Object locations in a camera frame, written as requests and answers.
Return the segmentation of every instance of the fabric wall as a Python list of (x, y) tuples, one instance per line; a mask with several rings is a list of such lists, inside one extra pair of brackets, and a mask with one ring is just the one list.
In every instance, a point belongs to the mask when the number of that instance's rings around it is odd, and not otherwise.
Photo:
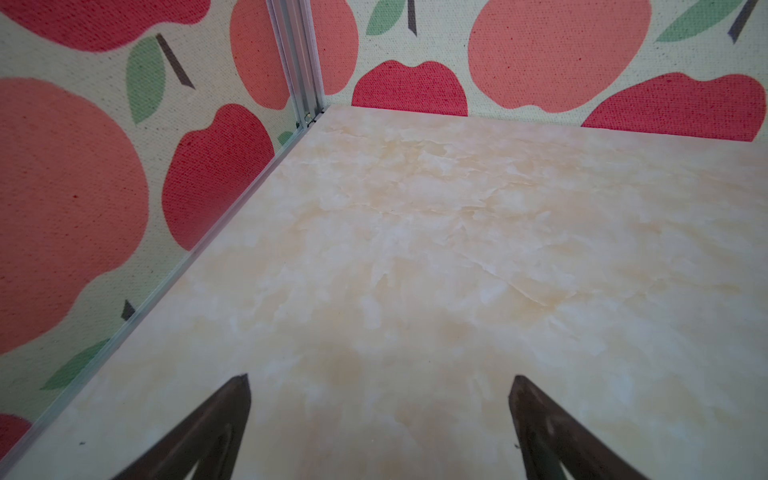
[(310, 4), (330, 104), (768, 139), (768, 2)]
[(296, 130), (264, 0), (0, 0), (0, 456)]

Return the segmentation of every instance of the apple print wallpaper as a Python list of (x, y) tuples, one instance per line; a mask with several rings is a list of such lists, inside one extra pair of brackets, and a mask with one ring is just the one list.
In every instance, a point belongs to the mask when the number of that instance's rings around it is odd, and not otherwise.
[(330, 104), (768, 140), (765, 1), (310, 5)]
[(264, 0), (97, 3), (0, 0), (0, 456), (296, 130)]

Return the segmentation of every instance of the green leaf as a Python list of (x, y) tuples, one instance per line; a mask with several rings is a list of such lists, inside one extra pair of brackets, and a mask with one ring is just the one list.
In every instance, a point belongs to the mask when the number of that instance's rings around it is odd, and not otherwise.
[(292, 131), (284, 131), (280, 136), (277, 138), (277, 141), (280, 142), (281, 145), (285, 145), (288, 140), (293, 136)]
[(366, 35), (381, 35), (388, 31), (402, 15), (406, 0), (379, 0), (368, 20)]
[(139, 41), (131, 50), (125, 86), (135, 124), (149, 118), (160, 106), (165, 92), (165, 63), (155, 37)]
[(43, 385), (40, 390), (56, 390), (63, 389), (69, 385), (72, 380), (85, 366), (90, 362), (99, 350), (107, 344), (109, 339), (102, 340), (96, 345), (89, 346), (87, 349), (73, 356), (68, 362), (64, 364), (60, 369), (56, 370), (50, 379)]
[(693, 37), (726, 18), (741, 0), (699, 0), (659, 35), (657, 41), (680, 41)]

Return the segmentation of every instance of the beige marble surface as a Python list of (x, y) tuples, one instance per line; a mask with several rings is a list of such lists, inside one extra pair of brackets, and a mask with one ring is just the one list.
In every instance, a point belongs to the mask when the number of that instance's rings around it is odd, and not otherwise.
[(765, 478), (767, 260), (766, 145), (333, 107), (10, 478), (242, 372), (238, 479), (522, 479), (515, 374), (651, 478)]

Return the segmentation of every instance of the red apple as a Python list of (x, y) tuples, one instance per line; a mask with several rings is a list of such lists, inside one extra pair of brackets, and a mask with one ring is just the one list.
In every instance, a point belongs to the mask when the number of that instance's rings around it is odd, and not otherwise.
[(22, 27), (82, 51), (121, 47), (157, 23), (198, 23), (209, 7), (210, 0), (0, 0), (0, 10)]
[(352, 105), (467, 116), (462, 84), (452, 71), (436, 61), (413, 68), (398, 61), (385, 61), (360, 78)]
[(317, 53), (327, 95), (344, 89), (357, 64), (359, 39), (352, 9), (345, 0), (313, 0)]
[(205, 130), (185, 134), (163, 185), (163, 212), (186, 250), (203, 238), (274, 157), (272, 140), (256, 115), (224, 105)]
[(122, 265), (149, 218), (131, 141), (96, 105), (46, 81), (0, 79), (0, 353), (65, 317)]
[(265, 0), (238, 0), (230, 21), (230, 45), (237, 73), (253, 101), (283, 110), (290, 93)]
[(649, 25), (648, 0), (490, 0), (469, 35), (469, 73), (504, 108), (572, 110), (618, 78)]
[(0, 459), (5, 457), (31, 427), (32, 424), (21, 417), (0, 413)]
[(765, 116), (766, 91), (754, 78), (670, 73), (609, 97), (582, 127), (752, 141)]

